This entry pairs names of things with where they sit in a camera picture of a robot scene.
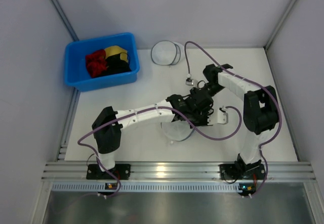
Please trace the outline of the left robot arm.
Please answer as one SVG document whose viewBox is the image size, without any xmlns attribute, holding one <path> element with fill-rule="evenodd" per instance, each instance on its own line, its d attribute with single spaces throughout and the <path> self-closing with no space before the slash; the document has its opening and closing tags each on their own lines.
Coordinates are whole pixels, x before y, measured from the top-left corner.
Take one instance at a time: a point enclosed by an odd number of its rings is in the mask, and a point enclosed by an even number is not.
<svg viewBox="0 0 324 224">
<path fill-rule="evenodd" d="M 92 129 L 115 119 L 117 121 L 94 133 L 100 170 L 104 172 L 115 167 L 114 152 L 120 147 L 122 133 L 149 124 L 185 119 L 195 126 L 207 126 L 213 103 L 212 97 L 205 94 L 186 98 L 173 94 L 154 105 L 138 109 L 115 111 L 111 106 L 104 108 L 92 124 Z"/>
</svg>

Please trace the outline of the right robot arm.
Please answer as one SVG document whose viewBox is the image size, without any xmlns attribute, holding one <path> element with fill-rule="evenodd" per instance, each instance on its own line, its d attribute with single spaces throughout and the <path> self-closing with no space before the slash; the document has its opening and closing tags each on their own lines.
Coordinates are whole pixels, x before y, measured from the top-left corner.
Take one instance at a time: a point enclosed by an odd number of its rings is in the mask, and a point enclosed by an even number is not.
<svg viewBox="0 0 324 224">
<path fill-rule="evenodd" d="M 277 124 L 281 125 L 282 121 L 274 87 L 264 87 L 238 75 L 229 64 L 210 64 L 203 70 L 203 75 L 207 83 L 203 87 L 196 86 L 190 90 L 189 97 L 195 115 L 201 114 L 208 118 L 213 96 L 225 88 L 228 89 L 243 102 L 242 120 L 247 129 L 237 162 L 249 166 L 261 161 L 259 151 L 278 135 L 275 133 L 269 138 L 271 131 Z"/>
</svg>

